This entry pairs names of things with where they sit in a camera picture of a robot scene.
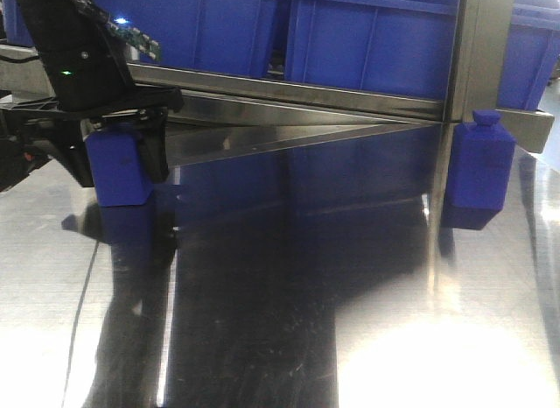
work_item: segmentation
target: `blue crate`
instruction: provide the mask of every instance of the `blue crate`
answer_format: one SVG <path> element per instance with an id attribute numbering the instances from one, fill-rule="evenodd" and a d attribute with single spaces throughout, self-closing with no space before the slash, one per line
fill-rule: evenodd
<path id="1" fill-rule="evenodd" d="M 262 77 L 281 0 L 95 0 L 159 41 L 162 64 Z"/>
<path id="2" fill-rule="evenodd" d="M 499 105 L 535 110 L 560 54 L 557 0 L 515 0 Z M 443 100 L 458 0 L 292 0 L 286 80 Z"/>
<path id="3" fill-rule="evenodd" d="M 32 37 L 27 31 L 16 0 L 2 0 L 2 7 L 3 27 L 8 43 L 17 46 L 33 46 Z"/>
<path id="4" fill-rule="evenodd" d="M 456 0 L 292 0 L 289 81 L 445 97 Z"/>

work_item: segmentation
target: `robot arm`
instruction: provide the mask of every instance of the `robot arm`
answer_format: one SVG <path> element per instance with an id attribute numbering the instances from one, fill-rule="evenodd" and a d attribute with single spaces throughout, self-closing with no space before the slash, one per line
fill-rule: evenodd
<path id="1" fill-rule="evenodd" d="M 83 138 L 126 123 L 151 181 L 165 180 L 167 110 L 179 111 L 178 88 L 136 86 L 123 40 L 157 58 L 159 44 L 138 29 L 118 25 L 92 0 L 17 0 L 56 94 L 3 110 L 11 137 L 23 146 L 46 139 L 49 151 L 83 186 L 92 186 Z"/>

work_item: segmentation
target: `stainless steel shelf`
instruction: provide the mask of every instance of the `stainless steel shelf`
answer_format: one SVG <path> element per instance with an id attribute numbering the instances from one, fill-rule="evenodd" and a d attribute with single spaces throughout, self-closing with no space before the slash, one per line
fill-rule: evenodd
<path id="1" fill-rule="evenodd" d="M 285 81 L 253 80 L 223 74 L 140 64 L 130 64 L 129 68 L 134 79 L 139 82 L 173 85 L 207 93 L 297 103 L 329 109 L 408 117 L 426 121 L 441 121 L 444 109 L 443 101 L 405 96 L 382 95 Z"/>

